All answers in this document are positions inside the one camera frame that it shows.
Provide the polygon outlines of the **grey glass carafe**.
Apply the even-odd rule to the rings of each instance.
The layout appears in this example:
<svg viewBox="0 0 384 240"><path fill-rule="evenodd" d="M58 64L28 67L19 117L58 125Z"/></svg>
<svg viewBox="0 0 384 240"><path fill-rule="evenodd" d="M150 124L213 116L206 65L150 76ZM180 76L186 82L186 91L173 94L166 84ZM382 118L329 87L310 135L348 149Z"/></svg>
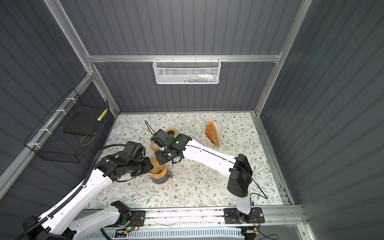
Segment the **grey glass carafe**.
<svg viewBox="0 0 384 240"><path fill-rule="evenodd" d="M164 175L161 175L161 174L150 174L150 177L151 177L151 180L156 183L156 184L162 184L164 183L167 179L169 178L173 178L173 174L172 173L165 173Z"/></svg>

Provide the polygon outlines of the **orange coffee filter pack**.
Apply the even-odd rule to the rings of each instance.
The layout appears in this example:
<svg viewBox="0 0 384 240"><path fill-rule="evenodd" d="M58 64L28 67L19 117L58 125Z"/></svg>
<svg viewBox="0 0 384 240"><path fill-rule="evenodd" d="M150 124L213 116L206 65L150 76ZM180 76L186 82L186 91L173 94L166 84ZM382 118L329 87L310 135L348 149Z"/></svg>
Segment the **orange coffee filter pack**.
<svg viewBox="0 0 384 240"><path fill-rule="evenodd" d="M215 122L210 122L207 124L206 136L216 148L220 147L220 141L221 141L220 130L218 125Z"/></svg>

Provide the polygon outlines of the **orange glass carafe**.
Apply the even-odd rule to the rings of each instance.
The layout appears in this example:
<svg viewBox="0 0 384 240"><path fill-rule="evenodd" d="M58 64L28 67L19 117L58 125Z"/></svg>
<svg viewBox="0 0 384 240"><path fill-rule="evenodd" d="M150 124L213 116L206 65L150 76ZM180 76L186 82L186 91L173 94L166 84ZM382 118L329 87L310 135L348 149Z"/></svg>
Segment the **orange glass carafe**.
<svg viewBox="0 0 384 240"><path fill-rule="evenodd" d="M158 146L156 143L154 143L152 140L150 141L150 147L151 147L151 149L152 149L154 152L157 152L157 151L160 150L160 149L159 149L159 146Z"/></svg>

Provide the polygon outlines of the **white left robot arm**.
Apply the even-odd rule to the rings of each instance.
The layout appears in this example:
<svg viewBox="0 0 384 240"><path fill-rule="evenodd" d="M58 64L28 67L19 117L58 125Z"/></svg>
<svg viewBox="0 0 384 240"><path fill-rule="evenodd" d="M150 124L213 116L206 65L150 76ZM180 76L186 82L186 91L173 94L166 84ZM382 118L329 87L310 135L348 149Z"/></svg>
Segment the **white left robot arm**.
<svg viewBox="0 0 384 240"><path fill-rule="evenodd" d="M85 179L52 208L40 216L31 216L23 222L24 232L17 238L29 240L79 240L96 230L117 224L130 227L136 220L130 208L121 201L115 201L101 211L75 220L82 209L102 190L121 177L130 174L132 178L153 169L146 149L135 142L122 145L122 151L100 157L99 150Z"/></svg>

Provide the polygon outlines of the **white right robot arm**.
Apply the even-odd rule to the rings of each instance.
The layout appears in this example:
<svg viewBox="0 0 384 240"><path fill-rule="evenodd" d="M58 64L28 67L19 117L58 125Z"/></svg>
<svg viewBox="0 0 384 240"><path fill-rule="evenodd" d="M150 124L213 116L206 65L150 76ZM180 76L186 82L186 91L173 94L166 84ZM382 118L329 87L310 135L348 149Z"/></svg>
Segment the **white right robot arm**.
<svg viewBox="0 0 384 240"><path fill-rule="evenodd" d="M184 134L174 137L163 130L158 130L151 141L159 147L155 155L160 165L179 157L196 161L222 174L228 179L227 190L236 196L237 210L246 216L251 214L250 185L253 181L253 171L245 155L226 155Z"/></svg>

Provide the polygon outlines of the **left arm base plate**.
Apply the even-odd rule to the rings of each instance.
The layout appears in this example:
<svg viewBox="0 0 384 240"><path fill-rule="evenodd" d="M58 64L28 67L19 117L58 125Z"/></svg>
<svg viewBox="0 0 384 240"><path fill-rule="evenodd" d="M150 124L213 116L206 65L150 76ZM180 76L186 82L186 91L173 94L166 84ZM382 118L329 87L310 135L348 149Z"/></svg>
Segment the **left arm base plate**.
<svg viewBox="0 0 384 240"><path fill-rule="evenodd" d="M146 211L129 211L120 214L113 227L142 227L145 222Z"/></svg>

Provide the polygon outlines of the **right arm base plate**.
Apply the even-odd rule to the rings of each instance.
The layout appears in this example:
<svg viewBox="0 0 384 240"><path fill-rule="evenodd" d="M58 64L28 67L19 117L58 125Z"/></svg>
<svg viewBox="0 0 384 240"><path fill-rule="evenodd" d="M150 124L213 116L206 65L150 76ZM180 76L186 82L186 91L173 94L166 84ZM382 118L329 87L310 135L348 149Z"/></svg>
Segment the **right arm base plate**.
<svg viewBox="0 0 384 240"><path fill-rule="evenodd" d="M236 208L225 208L224 217L226 224L263 224L265 223L264 214L261 208L251 208L251 212L246 215Z"/></svg>

